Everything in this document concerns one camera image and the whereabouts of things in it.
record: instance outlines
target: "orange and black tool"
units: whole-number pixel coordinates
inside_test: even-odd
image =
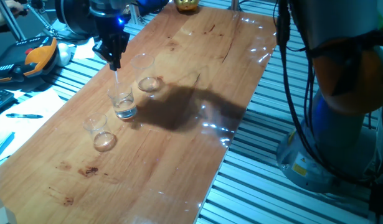
[[[11,45],[0,56],[0,87],[12,89],[27,85],[32,77],[47,75],[57,62],[57,52],[57,40],[49,36]]]

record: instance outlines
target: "glass with water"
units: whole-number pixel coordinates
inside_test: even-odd
[[[116,83],[108,90],[114,111],[120,119],[130,119],[137,113],[132,89],[124,83]]]

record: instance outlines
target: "blue pen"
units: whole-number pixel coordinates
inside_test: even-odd
[[[6,114],[8,118],[30,118],[30,119],[36,119],[36,118],[43,118],[42,115],[36,115],[36,114]]]

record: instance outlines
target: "wooden table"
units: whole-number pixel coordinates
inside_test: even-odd
[[[0,198],[18,223],[192,223],[275,46],[271,17],[168,4],[128,45],[156,58],[162,89],[134,88],[138,115],[116,118],[106,66],[0,166]],[[94,150],[82,121],[105,113],[117,136]]]

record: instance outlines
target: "glass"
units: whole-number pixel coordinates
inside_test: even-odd
[[[135,56],[130,64],[135,71],[136,83],[141,91],[152,92],[159,88],[155,75],[155,58],[148,54]]]
[[[116,116],[120,119],[130,119],[137,113],[135,98],[130,86],[117,83],[108,90],[108,96],[111,99]]]
[[[90,133],[94,148],[97,151],[109,151],[115,146],[115,135],[112,134],[110,128],[108,127],[105,114],[91,114],[83,122],[83,127]]]

